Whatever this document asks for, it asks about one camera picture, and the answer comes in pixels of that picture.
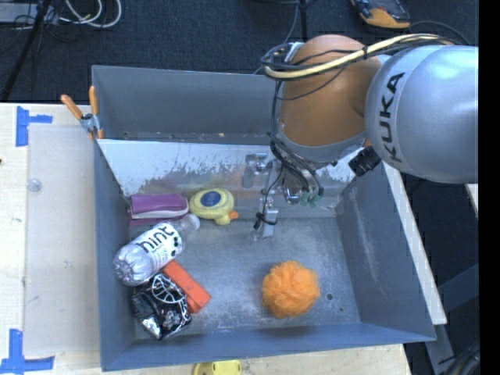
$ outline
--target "bottle label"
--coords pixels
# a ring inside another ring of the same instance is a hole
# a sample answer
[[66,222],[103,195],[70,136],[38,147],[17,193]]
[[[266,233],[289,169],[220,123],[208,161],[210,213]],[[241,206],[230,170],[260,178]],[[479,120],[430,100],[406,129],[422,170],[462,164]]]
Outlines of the bottle label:
[[134,239],[132,243],[148,253],[155,270],[160,270],[182,252],[182,239],[179,232],[169,223],[159,223]]

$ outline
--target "crushed plastic bottle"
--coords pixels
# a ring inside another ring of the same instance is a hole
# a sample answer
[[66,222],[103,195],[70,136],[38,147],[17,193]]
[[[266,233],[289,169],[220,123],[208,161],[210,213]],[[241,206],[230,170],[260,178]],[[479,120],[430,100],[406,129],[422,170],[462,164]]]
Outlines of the crushed plastic bottle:
[[182,253],[183,238],[199,227],[194,214],[156,224],[116,253],[112,261],[115,275],[127,286],[144,284]]

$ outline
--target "gray bin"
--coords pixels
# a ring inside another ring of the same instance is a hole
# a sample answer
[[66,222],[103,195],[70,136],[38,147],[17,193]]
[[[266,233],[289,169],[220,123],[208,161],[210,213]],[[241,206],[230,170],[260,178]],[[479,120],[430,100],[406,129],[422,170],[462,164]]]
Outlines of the gray bin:
[[[287,205],[277,194],[273,236],[252,237],[273,171],[251,187],[241,177],[248,154],[268,152],[271,80],[94,66],[92,82],[106,136],[95,143],[104,371],[435,340],[382,165],[354,180],[324,173],[324,202],[315,209]],[[220,156],[230,162],[207,165]],[[181,334],[157,341],[133,319],[131,289],[112,272],[113,256],[142,231],[129,225],[127,196],[190,197],[204,187],[233,192],[241,215],[225,227],[202,220],[189,237],[176,260],[212,299]],[[318,273],[322,295],[305,315],[278,320],[262,307],[260,288],[273,264],[289,259]]]

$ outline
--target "wooden table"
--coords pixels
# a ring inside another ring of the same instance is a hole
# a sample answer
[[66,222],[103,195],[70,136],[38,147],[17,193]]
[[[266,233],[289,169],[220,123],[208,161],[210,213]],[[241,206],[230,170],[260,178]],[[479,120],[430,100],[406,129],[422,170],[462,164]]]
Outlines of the wooden table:
[[[29,146],[16,147],[17,104],[0,104],[0,359],[9,356],[9,330],[23,330],[23,276],[27,237],[27,171]],[[55,125],[79,125],[63,105],[22,104],[30,114],[48,114]],[[37,357],[26,356],[26,359]],[[329,352],[242,359],[243,374],[408,375],[409,365],[402,345],[350,348]],[[194,366],[126,370],[119,373],[191,374]],[[53,370],[46,374],[102,373],[98,351],[61,352]]]

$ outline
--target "bin floor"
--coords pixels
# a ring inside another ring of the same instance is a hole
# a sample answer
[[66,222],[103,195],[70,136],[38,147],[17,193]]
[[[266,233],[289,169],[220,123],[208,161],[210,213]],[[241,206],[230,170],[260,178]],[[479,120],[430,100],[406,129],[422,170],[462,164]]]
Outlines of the bin floor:
[[[258,241],[252,237],[253,223],[235,220],[221,227],[202,220],[199,230],[185,240],[176,260],[212,298],[193,314],[182,334],[359,322],[334,217],[278,220],[274,236]],[[140,233],[137,228],[132,231],[132,237]],[[262,306],[261,286],[271,267],[287,260],[316,271],[321,296],[305,315],[279,320]],[[150,338],[140,325],[136,335]]]

